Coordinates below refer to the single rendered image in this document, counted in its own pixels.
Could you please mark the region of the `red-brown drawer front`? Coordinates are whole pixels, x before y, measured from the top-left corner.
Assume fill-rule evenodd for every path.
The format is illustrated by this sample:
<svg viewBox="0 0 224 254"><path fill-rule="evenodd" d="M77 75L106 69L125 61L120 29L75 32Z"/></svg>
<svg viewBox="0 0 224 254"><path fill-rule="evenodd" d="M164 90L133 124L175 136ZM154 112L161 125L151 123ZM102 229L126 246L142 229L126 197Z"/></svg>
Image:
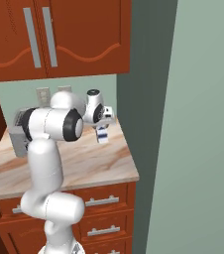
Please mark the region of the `red-brown drawer front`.
<svg viewBox="0 0 224 254"><path fill-rule="evenodd" d="M133 232L134 210L104 213L101 215L84 217L79 223L80 239L82 243L110 240L124 236L131 236ZM92 228L103 229L111 225L120 226L121 230L115 233L87 236Z"/></svg>
<svg viewBox="0 0 224 254"><path fill-rule="evenodd" d="M120 251L120 254L132 254L132 238L126 237L116 240L85 244L86 254L107 254L111 250Z"/></svg>
<svg viewBox="0 0 224 254"><path fill-rule="evenodd" d="M81 189L75 190L73 193L81 197L84 203L89 201L92 197L95 199L107 198L109 195L120 197L119 202L85 207L85 215L118 211L132 207L131 199L128 197L129 188L127 184Z"/></svg>
<svg viewBox="0 0 224 254"><path fill-rule="evenodd" d="M14 221L20 218L27 218L23 212L14 213L13 209L20 205L19 197L0 199L0 222Z"/></svg>

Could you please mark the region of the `white blue striped drink can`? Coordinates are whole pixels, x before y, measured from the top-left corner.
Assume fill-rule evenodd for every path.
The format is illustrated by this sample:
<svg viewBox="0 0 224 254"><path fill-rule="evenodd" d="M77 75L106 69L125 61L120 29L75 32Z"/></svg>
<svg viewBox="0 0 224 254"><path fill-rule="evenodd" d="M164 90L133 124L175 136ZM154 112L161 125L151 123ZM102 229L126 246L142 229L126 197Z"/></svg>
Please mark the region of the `white blue striped drink can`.
<svg viewBox="0 0 224 254"><path fill-rule="evenodd" d="M97 137L97 141L100 144L107 143L108 142L107 129L104 126L97 127L96 128L96 137Z"/></svg>

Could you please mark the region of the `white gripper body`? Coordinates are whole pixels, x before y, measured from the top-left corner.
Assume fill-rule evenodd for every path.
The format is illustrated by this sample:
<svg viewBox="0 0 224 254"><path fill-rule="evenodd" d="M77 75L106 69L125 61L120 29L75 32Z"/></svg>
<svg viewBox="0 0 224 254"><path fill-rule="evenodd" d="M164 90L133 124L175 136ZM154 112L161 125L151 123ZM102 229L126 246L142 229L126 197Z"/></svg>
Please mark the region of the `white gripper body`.
<svg viewBox="0 0 224 254"><path fill-rule="evenodd" d="M106 127L107 125L112 125L112 124L115 124L115 123L116 123L116 118L115 117L105 117L105 118L99 119L95 123L91 123L91 126L93 128L100 127L100 126Z"/></svg>

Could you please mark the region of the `grey toaster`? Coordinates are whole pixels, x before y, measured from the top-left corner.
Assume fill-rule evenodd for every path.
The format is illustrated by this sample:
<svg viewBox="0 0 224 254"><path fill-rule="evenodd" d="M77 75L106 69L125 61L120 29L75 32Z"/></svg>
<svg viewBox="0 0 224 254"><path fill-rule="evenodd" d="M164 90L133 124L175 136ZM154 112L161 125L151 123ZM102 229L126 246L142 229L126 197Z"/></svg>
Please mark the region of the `grey toaster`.
<svg viewBox="0 0 224 254"><path fill-rule="evenodd" d="M15 155L19 158L27 156L28 145L30 143L22 128L22 117L26 111L26 108L18 109L15 113L12 124L8 127Z"/></svg>

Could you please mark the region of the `red-brown base cupboard door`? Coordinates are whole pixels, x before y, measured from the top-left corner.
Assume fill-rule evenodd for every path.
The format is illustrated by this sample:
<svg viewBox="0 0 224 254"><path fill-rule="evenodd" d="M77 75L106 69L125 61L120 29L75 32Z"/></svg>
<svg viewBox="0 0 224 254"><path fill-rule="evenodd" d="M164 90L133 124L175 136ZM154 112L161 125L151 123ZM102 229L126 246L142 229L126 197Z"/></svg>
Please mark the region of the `red-brown base cupboard door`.
<svg viewBox="0 0 224 254"><path fill-rule="evenodd" d="M0 236L8 254L38 254L47 242L44 224L39 219L0 223Z"/></svg>

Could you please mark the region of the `red-brown wall cupboard door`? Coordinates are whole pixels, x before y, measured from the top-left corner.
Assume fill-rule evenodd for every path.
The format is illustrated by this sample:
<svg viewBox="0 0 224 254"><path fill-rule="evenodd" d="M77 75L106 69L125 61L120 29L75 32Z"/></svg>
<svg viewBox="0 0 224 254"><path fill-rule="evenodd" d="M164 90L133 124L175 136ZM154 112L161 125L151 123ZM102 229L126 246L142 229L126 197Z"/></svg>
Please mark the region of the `red-brown wall cupboard door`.
<svg viewBox="0 0 224 254"><path fill-rule="evenodd" d="M23 8L31 8L41 68L35 68ZM0 81L45 78L35 0L0 0Z"/></svg>
<svg viewBox="0 0 224 254"><path fill-rule="evenodd" d="M51 77L130 70L131 0L50 0L56 43Z"/></svg>

